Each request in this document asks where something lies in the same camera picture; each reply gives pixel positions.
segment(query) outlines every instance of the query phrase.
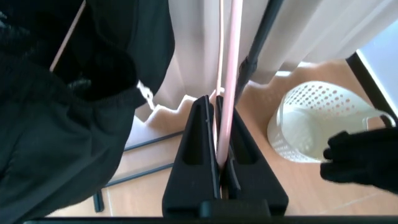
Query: laundry rack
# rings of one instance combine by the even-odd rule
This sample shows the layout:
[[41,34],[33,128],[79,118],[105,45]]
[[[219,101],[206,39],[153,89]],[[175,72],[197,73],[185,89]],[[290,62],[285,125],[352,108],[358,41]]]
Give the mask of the laundry rack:
[[[283,1],[284,0],[269,0],[269,2],[267,4],[267,7],[262,15],[261,23],[259,24],[259,28],[254,37],[254,40],[253,40],[252,46],[250,48],[250,51],[248,53],[248,56],[246,57],[244,62],[242,62],[240,69],[239,69],[239,77],[238,77],[238,82],[236,84],[235,103],[238,102],[239,97],[240,97],[241,93],[243,92],[243,88],[246,86],[246,84],[252,77],[253,73],[256,71],[258,56],[260,54],[262,46],[264,45],[264,42],[267,39],[267,36],[269,35],[271,27],[276,19],[276,16],[280,10],[280,7],[281,7]],[[174,138],[176,136],[182,135],[183,133],[184,133],[184,130],[178,131],[178,132],[175,132],[172,134],[168,134],[166,136],[162,136],[159,138],[151,139],[149,141],[145,141],[145,142],[142,142],[139,144],[135,144],[133,146],[129,146],[129,147],[125,148],[124,152],[128,152],[133,149],[137,149],[137,148],[148,146],[148,145],[154,144],[154,143],[158,143],[158,142],[170,139],[170,138]],[[170,163],[170,164],[166,164],[166,165],[163,165],[160,167],[156,167],[154,169],[140,172],[138,174],[130,175],[128,177],[124,177],[119,180],[114,180],[112,182],[107,183],[103,188],[121,184],[121,183],[124,183],[129,180],[143,177],[145,175],[153,174],[155,172],[171,168],[172,166],[173,166],[173,163]],[[97,212],[97,213],[102,212],[104,210],[104,202],[103,202],[101,190],[94,194],[93,200],[94,200],[95,212]]]

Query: black glove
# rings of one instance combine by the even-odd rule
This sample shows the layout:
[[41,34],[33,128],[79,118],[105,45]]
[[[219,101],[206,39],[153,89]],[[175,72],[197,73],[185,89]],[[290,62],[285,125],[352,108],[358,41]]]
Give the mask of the black glove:
[[357,134],[342,132],[329,139],[321,164],[323,179],[337,183],[374,185],[398,194],[398,129]]

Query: plastic laundry basket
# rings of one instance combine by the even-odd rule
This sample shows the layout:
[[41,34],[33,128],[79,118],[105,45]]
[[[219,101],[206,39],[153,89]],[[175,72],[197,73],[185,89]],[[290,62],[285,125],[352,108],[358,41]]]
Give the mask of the plastic laundry basket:
[[267,135],[282,157],[294,162],[321,162],[330,137],[340,131],[368,129],[368,118],[387,113],[355,93],[326,82],[306,82],[290,90],[271,118]]

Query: black bag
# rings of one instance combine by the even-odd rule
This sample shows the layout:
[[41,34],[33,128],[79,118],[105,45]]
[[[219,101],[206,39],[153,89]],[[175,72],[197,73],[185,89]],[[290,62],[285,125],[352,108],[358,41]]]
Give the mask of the black bag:
[[174,52],[168,1],[0,1],[0,220],[79,203],[116,171],[134,110]]

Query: curtain fold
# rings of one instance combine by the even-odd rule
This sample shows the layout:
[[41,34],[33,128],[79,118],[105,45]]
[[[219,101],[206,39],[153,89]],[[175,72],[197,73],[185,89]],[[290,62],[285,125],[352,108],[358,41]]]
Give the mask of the curtain fold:
[[[267,2],[244,1],[239,63],[249,52]],[[169,0],[169,3],[175,53],[154,101],[176,109],[185,95],[200,97],[210,95],[215,89],[219,2]],[[230,0],[224,0],[224,11],[227,34]],[[395,0],[285,0],[262,48],[252,80],[268,83],[278,70],[293,70],[302,61],[317,63],[349,57],[397,19]],[[226,55],[228,40],[224,42]],[[144,105],[136,111],[136,116],[145,121],[150,113]]]

